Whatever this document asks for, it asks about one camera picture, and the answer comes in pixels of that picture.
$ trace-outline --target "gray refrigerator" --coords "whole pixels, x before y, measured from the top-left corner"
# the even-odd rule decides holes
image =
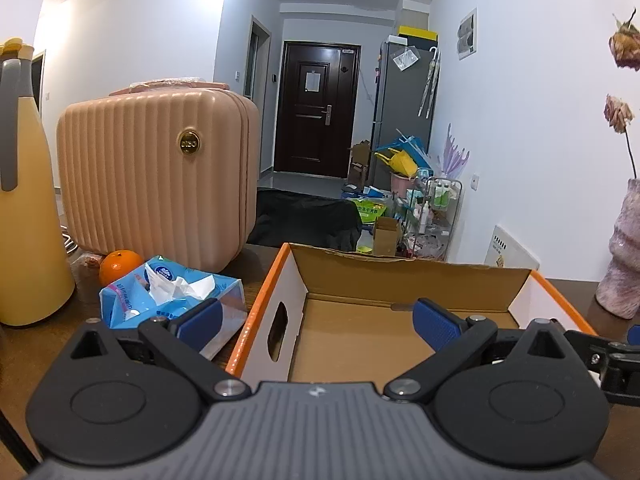
[[[404,50],[404,46],[395,43],[383,43],[380,56],[380,71],[378,75],[378,91],[376,93],[376,107],[371,135],[371,161],[369,164],[370,186],[389,190],[391,175],[389,168],[373,153],[380,147],[393,142],[398,137],[396,128],[405,136],[419,137],[426,149],[429,148],[431,137],[431,123],[433,121],[433,107],[431,106],[429,119],[426,118],[429,99],[424,110],[418,117],[418,110],[422,102],[422,94],[427,83],[429,63],[433,59],[430,46],[437,46],[436,41],[420,40],[416,46],[420,59],[409,68],[401,71],[395,64],[395,54]]]

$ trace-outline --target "thermos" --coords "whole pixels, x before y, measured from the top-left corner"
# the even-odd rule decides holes
[[[33,47],[0,44],[0,322],[23,326],[71,297],[47,137],[33,99]]]

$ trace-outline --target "black fabric cover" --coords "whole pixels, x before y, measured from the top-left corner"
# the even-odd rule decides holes
[[[247,243],[284,242],[355,251],[362,232],[358,208],[349,200],[258,188],[254,230]]]

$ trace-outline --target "gray thermos handle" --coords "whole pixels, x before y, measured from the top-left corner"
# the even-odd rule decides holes
[[[2,191],[18,187],[18,97],[20,60],[6,59],[0,70],[0,184]]]

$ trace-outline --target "vase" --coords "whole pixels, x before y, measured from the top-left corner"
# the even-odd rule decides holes
[[[640,180],[629,180],[622,210],[609,240],[612,260],[596,300],[608,312],[632,319],[640,306]]]

